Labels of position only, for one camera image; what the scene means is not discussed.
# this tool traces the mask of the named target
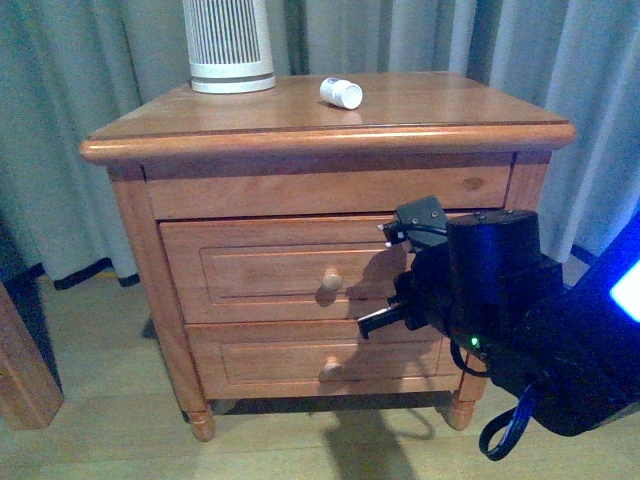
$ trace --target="wooden floor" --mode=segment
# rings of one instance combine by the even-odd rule
[[[42,283],[41,293],[66,401],[46,430],[0,420],[2,479],[640,479],[640,415],[572,439],[531,425],[505,460],[485,459],[479,432],[514,405],[492,386],[464,432],[428,406],[438,397],[245,401],[235,411],[276,413],[232,411],[201,444],[155,340],[141,335],[139,286],[98,278],[64,292]]]

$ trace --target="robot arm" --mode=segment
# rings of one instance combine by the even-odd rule
[[[578,284],[567,291],[562,266],[540,252],[537,214],[489,211],[445,219],[434,197],[403,205],[382,226],[387,244],[408,242],[411,270],[394,280],[389,308],[359,319],[370,331],[404,320],[431,324],[483,360],[499,387],[520,399],[480,438],[504,458],[529,417],[564,436],[634,411],[640,402],[640,214]],[[497,447],[491,437],[508,427]]]

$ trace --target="white air purifier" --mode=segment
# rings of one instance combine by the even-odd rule
[[[191,86],[244,93],[276,84],[265,0],[183,0]]]

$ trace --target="nightstand top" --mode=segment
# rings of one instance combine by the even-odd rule
[[[552,150],[571,142],[563,117],[453,73],[345,75],[356,110],[321,101],[325,77],[280,77],[274,89],[210,95],[178,87],[97,130],[87,161],[147,163],[179,154],[246,157],[378,151]]]

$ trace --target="curtain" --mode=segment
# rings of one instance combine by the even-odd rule
[[[539,205],[552,257],[599,254],[639,204],[639,2],[267,8],[278,75],[451,70],[569,118],[578,138],[554,154]],[[0,276],[42,263],[63,279],[104,258],[133,275],[106,173],[78,145],[188,80],[181,1],[4,0],[0,75]]]

